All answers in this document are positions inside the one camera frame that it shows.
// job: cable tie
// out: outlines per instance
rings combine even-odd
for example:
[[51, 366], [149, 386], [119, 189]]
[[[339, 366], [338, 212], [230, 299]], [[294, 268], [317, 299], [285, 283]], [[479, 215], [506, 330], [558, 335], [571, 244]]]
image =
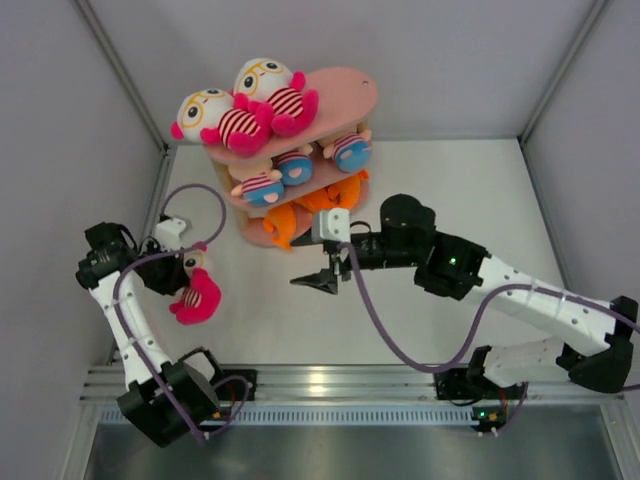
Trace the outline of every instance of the cable tie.
[[538, 288], [538, 284], [536, 283], [535, 277], [531, 277], [531, 288], [527, 291], [527, 298], [524, 300], [524, 303], [522, 304], [522, 306], [518, 310], [516, 310], [514, 313], [511, 314], [512, 316], [517, 317], [518, 315], [520, 315], [522, 312], [524, 312], [526, 309], [529, 308], [529, 304], [531, 303], [531, 299], [533, 298], [533, 294], [535, 293], [537, 288]]
[[142, 345], [142, 342], [147, 339], [147, 338], [151, 338], [151, 334], [147, 334], [147, 335], [143, 335], [142, 337], [129, 337], [127, 338], [127, 343], [125, 343], [122, 346], [122, 350], [128, 350], [129, 347], [132, 347], [134, 343], [139, 343], [140, 345]]

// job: pink plush toy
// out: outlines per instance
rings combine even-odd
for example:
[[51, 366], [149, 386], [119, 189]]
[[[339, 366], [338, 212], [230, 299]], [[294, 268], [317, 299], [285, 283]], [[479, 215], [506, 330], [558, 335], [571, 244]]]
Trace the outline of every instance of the pink plush toy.
[[222, 292], [206, 270], [206, 246], [184, 255], [183, 267], [191, 279], [182, 290], [180, 300], [169, 306], [169, 311], [183, 325], [193, 325], [210, 319], [218, 309]]
[[238, 108], [237, 102], [219, 88], [189, 95], [180, 106], [177, 122], [171, 125], [171, 135], [206, 145], [222, 143], [232, 152], [250, 157], [271, 136], [273, 108], [264, 104], [248, 112]]
[[270, 58], [255, 58], [244, 64], [236, 77], [234, 96], [240, 108], [257, 112], [260, 105], [271, 105], [273, 131], [283, 137], [300, 133], [318, 112], [318, 92], [307, 90], [304, 73], [292, 73]]

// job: shelf board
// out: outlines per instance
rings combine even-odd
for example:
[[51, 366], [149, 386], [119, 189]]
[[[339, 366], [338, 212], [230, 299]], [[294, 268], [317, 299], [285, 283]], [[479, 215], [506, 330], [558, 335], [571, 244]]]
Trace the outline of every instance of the shelf board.
[[324, 158], [319, 149], [315, 149], [311, 153], [311, 160], [313, 161], [313, 174], [309, 181], [295, 187], [284, 187], [283, 197], [268, 207], [252, 207], [246, 200], [244, 200], [244, 198], [234, 197], [230, 193], [226, 193], [227, 200], [235, 208], [244, 210], [252, 217], [264, 217], [267, 211], [273, 207], [290, 202], [291, 200], [295, 200], [303, 195], [315, 192], [320, 188], [327, 187], [333, 183], [355, 175], [355, 172], [347, 173], [340, 170], [332, 160]]
[[205, 145], [209, 157], [225, 165], [250, 165], [273, 158], [365, 121], [378, 101], [378, 88], [373, 79], [353, 68], [316, 70], [307, 75], [306, 88], [316, 89], [319, 95], [318, 113], [309, 128], [293, 137], [274, 136], [251, 158], [236, 155], [221, 145]]
[[[363, 180], [360, 184], [360, 199], [358, 203], [351, 210], [355, 212], [362, 208], [369, 196], [369, 180]], [[291, 240], [298, 238], [304, 232], [311, 228], [312, 216], [308, 210], [300, 205], [293, 205], [293, 210], [296, 214], [296, 232]], [[242, 236], [253, 245], [258, 247], [274, 247], [271, 239], [275, 236], [272, 233], [268, 233], [262, 228], [262, 218], [250, 218], [246, 227], [241, 228]]]

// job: plush toy head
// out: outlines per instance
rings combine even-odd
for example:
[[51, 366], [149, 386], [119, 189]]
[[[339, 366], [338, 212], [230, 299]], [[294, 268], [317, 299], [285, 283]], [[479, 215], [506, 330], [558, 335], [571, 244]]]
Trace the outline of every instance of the plush toy head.
[[184, 273], [187, 274], [187, 277], [191, 278], [193, 275], [193, 271], [196, 268], [202, 268], [204, 270], [209, 271], [210, 261], [206, 255], [207, 247], [201, 247], [198, 250], [194, 250], [193, 252], [185, 253], [182, 260], [182, 267], [184, 268]]
[[176, 140], [200, 143], [200, 130], [217, 127], [222, 115], [232, 108], [233, 97], [219, 88], [189, 95], [178, 110], [178, 120], [171, 125], [171, 135]]
[[266, 102], [276, 90], [289, 86], [293, 73], [271, 58], [254, 58], [242, 66], [236, 77], [235, 93], [256, 102]]

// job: pink doll hand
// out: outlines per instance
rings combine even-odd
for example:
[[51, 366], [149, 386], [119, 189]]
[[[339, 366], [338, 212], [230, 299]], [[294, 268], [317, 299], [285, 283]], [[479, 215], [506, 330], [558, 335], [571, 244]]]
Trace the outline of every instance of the pink doll hand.
[[249, 110], [249, 97], [244, 93], [238, 93], [233, 97], [233, 108], [240, 110]]
[[289, 83], [289, 86], [294, 90], [298, 90], [299, 92], [301, 92], [306, 84], [307, 84], [307, 78], [304, 76], [304, 73], [295, 72], [293, 74], [293, 78], [291, 79], [291, 82]]
[[273, 107], [271, 105], [268, 103], [257, 104], [254, 114], [258, 125], [266, 129], [271, 128], [271, 120], [273, 119]]
[[268, 177], [274, 182], [276, 182], [282, 178], [282, 172], [280, 172], [279, 170], [271, 170], [268, 173]]
[[173, 122], [171, 124], [171, 136], [176, 140], [182, 140], [184, 138], [184, 133], [182, 133], [182, 130], [180, 130], [178, 122]]
[[218, 128], [203, 128], [200, 130], [200, 139], [205, 145], [217, 145], [222, 141]]

